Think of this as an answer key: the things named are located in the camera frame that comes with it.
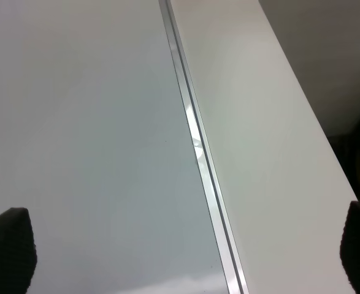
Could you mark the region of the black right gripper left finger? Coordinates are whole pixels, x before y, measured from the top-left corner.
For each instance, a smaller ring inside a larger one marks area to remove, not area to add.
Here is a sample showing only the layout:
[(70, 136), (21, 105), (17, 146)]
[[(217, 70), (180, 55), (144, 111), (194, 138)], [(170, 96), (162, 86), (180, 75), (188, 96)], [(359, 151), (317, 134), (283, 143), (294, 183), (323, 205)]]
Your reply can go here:
[(26, 293), (36, 265), (29, 211), (26, 208), (4, 211), (0, 214), (0, 293)]

